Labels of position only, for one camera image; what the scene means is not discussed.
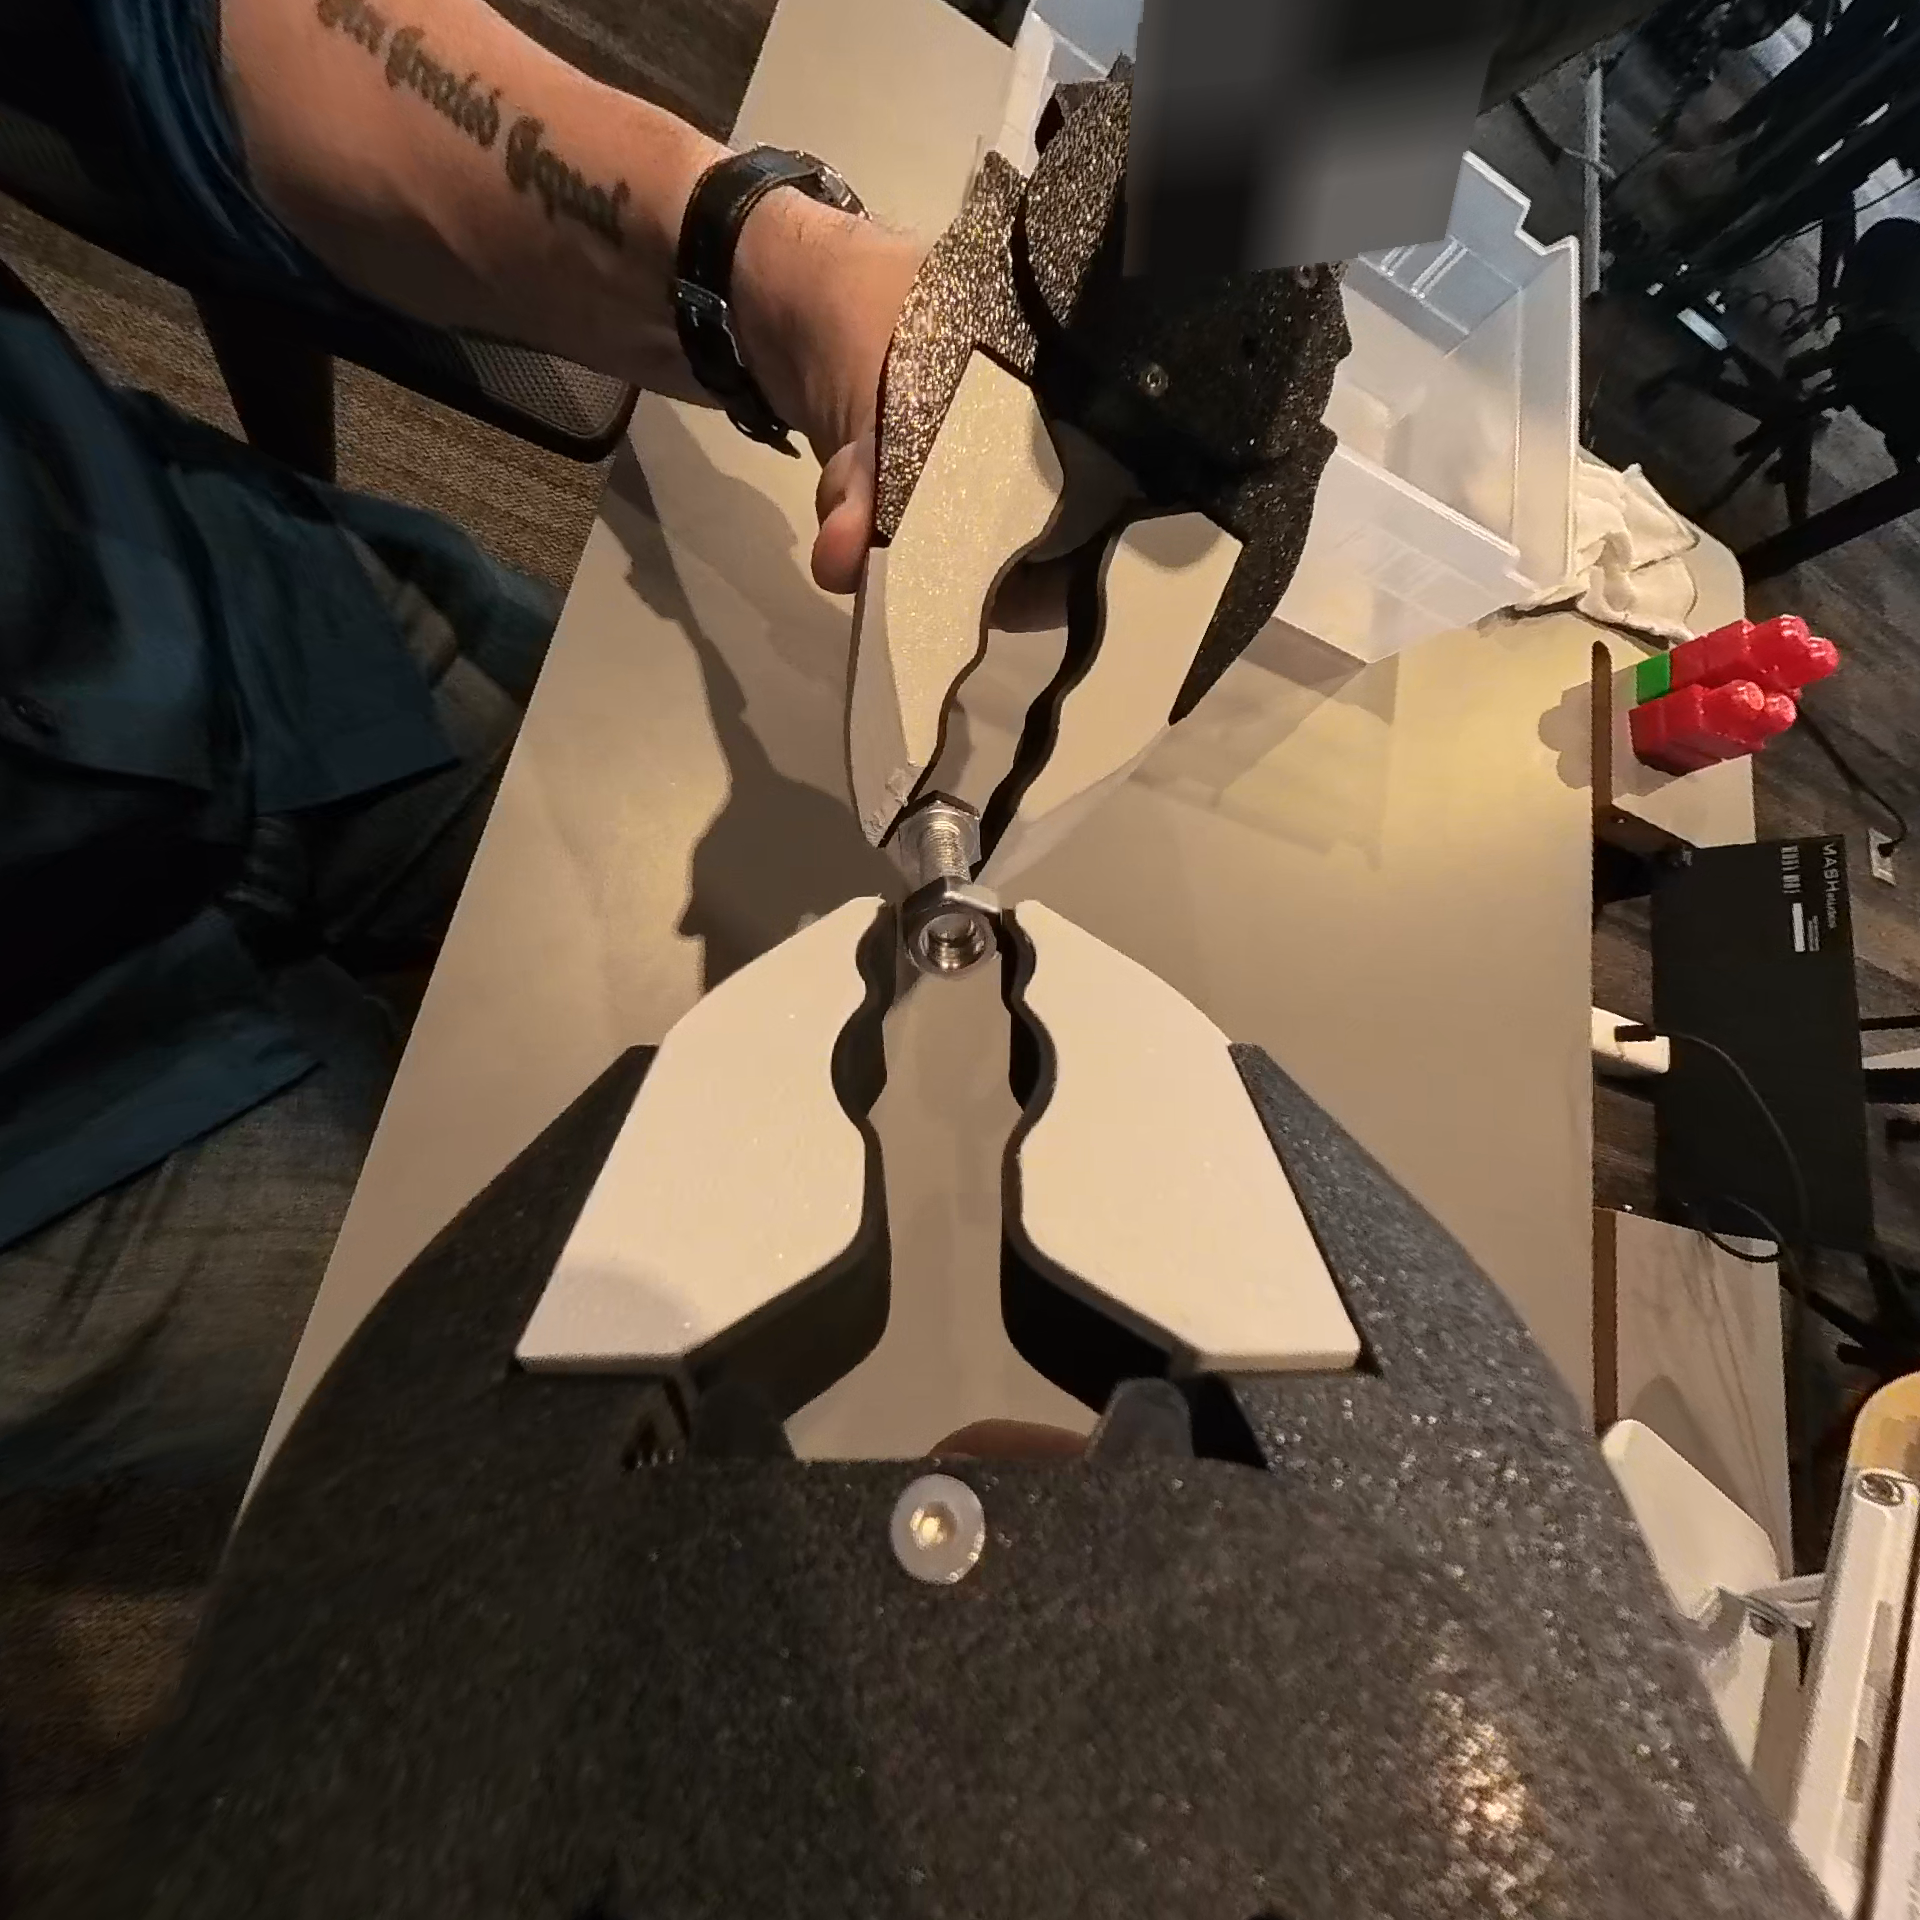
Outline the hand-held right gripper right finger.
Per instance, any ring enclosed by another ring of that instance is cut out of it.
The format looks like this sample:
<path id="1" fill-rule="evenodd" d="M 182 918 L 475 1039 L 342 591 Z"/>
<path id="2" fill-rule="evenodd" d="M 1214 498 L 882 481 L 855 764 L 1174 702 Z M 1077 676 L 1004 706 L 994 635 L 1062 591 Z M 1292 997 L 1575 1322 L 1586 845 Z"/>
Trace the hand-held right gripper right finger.
<path id="1" fill-rule="evenodd" d="M 1229 1036 L 1165 978 L 1038 901 L 1011 911 L 1011 1015 L 1035 1050 L 1008 1142 L 1017 1280 L 1064 1304 L 1019 1334 L 1051 1377 L 1348 1373 L 1363 1338 Z"/>

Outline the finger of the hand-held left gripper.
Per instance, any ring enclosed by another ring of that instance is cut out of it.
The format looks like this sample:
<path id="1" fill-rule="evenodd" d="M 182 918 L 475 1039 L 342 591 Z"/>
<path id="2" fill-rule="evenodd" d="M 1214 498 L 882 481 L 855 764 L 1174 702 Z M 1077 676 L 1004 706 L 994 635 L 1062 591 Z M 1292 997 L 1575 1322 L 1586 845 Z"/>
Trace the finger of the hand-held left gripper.
<path id="1" fill-rule="evenodd" d="M 1064 466 L 1038 397 L 971 351 L 896 530 L 871 547 L 852 618 L 847 755 L 881 850 L 934 769 L 949 706 L 982 655 L 997 590 L 1052 530 Z"/>
<path id="2" fill-rule="evenodd" d="M 987 806 L 987 886 L 1012 886 L 1133 780 L 1170 732 L 1209 629 L 1209 517 L 1133 517 L 1069 570 L 1066 646 Z"/>

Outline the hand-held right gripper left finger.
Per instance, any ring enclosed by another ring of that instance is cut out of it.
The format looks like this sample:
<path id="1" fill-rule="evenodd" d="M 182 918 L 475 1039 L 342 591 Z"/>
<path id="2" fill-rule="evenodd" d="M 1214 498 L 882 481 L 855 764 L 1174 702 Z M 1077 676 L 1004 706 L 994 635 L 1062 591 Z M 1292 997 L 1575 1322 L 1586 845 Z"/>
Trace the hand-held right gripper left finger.
<path id="1" fill-rule="evenodd" d="M 894 906 L 855 895 L 652 1050 L 516 1360 L 533 1373 L 849 1373 L 891 1310 L 872 1109 Z"/>

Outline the steel hex bolt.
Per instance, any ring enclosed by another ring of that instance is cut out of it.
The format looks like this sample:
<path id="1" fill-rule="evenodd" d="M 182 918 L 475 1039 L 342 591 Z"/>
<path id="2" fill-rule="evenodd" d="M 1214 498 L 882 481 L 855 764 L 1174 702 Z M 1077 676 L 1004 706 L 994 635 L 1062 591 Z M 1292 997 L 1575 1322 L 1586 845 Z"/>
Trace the steel hex bolt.
<path id="1" fill-rule="evenodd" d="M 886 845 L 911 892 L 972 883 L 982 863 L 982 817 L 964 799 L 931 791 L 900 813 Z"/>

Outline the clear divided plastic bin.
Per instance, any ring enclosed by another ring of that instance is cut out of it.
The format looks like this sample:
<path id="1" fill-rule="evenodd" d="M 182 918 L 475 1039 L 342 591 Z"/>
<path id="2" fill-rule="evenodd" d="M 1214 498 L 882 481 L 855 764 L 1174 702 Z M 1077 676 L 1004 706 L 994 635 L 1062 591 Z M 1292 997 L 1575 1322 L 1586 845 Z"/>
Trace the clear divided plastic bin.
<path id="1" fill-rule="evenodd" d="M 1476 117 L 1565 3 L 1024 3 L 1047 82 L 1133 62 L 1123 271 L 1200 279 L 1340 267 L 1353 347 L 1334 449 L 1281 618 L 1387 659 L 1547 585 L 1572 553 L 1572 245 L 1474 155 Z M 1098 452 L 1098 550 L 1179 515 Z"/>

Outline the steel hex nut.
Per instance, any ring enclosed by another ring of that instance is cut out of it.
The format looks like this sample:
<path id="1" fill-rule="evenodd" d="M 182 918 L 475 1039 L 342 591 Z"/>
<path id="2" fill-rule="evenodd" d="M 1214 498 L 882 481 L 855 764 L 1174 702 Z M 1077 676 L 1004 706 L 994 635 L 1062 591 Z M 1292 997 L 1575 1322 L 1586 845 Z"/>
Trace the steel hex nut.
<path id="1" fill-rule="evenodd" d="M 900 946 L 924 978 L 958 979 L 998 949 L 998 895 L 971 877 L 940 875 L 900 903 Z"/>

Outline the person's left hand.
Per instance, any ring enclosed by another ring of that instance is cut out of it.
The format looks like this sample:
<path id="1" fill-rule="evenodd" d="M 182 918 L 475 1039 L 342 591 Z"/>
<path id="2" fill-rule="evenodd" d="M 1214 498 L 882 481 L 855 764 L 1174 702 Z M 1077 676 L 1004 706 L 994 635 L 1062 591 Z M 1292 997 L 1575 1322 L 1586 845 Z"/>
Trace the person's left hand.
<path id="1" fill-rule="evenodd" d="M 882 371 L 931 242 L 794 188 L 749 214 L 732 257 L 742 361 L 818 466 L 810 572 L 856 591 L 875 533 Z"/>

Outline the black wrist watch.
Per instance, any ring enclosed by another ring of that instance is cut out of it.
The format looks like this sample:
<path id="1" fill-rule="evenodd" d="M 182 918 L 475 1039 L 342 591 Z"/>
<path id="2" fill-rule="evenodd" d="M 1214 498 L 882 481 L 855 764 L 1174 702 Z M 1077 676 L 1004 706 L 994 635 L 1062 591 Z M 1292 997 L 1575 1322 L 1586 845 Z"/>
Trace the black wrist watch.
<path id="1" fill-rule="evenodd" d="M 866 217 L 852 184 L 821 155 L 755 145 L 725 155 L 693 184 L 675 260 L 675 321 L 684 359 L 704 395 L 750 442 L 787 457 L 800 453 L 794 432 L 750 371 L 738 333 L 732 283 L 745 227 L 776 191 Z"/>

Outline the white cloth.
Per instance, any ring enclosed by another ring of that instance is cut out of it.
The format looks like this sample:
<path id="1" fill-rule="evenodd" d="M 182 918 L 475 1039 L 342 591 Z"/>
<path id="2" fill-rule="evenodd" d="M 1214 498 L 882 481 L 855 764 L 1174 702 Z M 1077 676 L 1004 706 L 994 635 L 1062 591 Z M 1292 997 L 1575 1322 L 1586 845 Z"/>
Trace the white cloth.
<path id="1" fill-rule="evenodd" d="M 1700 585 L 1691 570 L 1700 541 L 1700 530 L 1639 463 L 1615 468 L 1583 445 L 1575 466 L 1571 568 L 1559 584 L 1509 611 L 1579 611 L 1651 642 L 1691 640 L 1700 632 Z"/>

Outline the person's black office chair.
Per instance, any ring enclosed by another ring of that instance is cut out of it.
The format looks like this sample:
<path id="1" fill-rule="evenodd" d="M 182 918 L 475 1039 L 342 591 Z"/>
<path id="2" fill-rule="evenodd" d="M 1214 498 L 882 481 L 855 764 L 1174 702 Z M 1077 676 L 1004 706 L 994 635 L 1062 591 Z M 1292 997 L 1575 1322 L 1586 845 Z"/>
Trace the person's black office chair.
<path id="1" fill-rule="evenodd" d="M 578 463 L 609 457 L 637 408 L 634 385 L 538 347 L 239 292 L 192 300 L 249 442 L 325 481 L 339 462 L 337 364 Z"/>

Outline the brown thin board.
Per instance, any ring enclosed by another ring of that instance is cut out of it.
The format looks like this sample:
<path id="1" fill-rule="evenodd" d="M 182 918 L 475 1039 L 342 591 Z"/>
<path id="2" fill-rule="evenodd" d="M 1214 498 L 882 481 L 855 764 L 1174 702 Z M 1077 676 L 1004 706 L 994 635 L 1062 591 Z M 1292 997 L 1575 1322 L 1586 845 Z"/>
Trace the brown thin board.
<path id="1" fill-rule="evenodd" d="M 1758 838 L 1754 764 L 1721 762 L 1693 774 L 1646 765 L 1628 732 L 1632 668 L 1649 654 L 1637 642 L 1592 643 L 1592 824 L 1598 844 L 1635 855 L 1748 845 Z"/>

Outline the red toy block stack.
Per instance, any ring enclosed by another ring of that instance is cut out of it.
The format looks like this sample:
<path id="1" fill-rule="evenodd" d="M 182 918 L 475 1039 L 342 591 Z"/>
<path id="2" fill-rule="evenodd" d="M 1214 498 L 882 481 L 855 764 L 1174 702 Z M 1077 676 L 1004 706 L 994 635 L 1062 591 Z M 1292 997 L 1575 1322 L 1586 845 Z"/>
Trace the red toy block stack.
<path id="1" fill-rule="evenodd" d="M 1760 754 L 1790 732 L 1804 691 L 1840 668 L 1836 642 L 1796 614 L 1739 618 L 1669 647 L 1673 689 L 1641 706 L 1628 694 L 1632 754 L 1667 774 Z"/>

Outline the black printed box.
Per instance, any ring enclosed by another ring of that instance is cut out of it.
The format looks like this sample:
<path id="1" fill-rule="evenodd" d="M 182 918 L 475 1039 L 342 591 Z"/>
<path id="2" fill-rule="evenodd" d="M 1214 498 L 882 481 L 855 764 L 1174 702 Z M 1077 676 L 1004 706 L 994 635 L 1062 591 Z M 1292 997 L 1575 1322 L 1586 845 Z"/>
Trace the black printed box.
<path id="1" fill-rule="evenodd" d="M 1867 1150 L 1851 860 L 1839 833 L 1673 854 L 1649 894 L 1664 1212 L 1716 1236 L 1867 1253 Z"/>

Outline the person's grey jeans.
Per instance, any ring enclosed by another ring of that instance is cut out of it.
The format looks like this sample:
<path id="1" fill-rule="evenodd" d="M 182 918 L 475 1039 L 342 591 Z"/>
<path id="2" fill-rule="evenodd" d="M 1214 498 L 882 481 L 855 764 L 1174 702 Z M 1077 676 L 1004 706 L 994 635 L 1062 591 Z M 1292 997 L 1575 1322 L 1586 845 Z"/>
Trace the person's grey jeans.
<path id="1" fill-rule="evenodd" d="M 214 1567 L 559 620 L 398 595 L 451 769 L 262 824 L 242 888 L 316 1063 L 4 1252 L 4 1781 L 79 1826 L 181 1686 Z"/>

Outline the person's blue shirt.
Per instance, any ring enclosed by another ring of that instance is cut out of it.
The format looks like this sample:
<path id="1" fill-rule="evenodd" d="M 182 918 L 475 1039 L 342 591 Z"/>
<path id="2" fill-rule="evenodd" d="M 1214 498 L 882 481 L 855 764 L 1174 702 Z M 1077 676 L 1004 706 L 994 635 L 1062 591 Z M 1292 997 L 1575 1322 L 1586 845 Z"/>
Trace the person's blue shirt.
<path id="1" fill-rule="evenodd" d="M 4 271 L 4 1243 L 325 1061 L 242 906 L 272 824 L 458 769 L 396 587 L 524 691 L 550 584 L 107 379 Z"/>

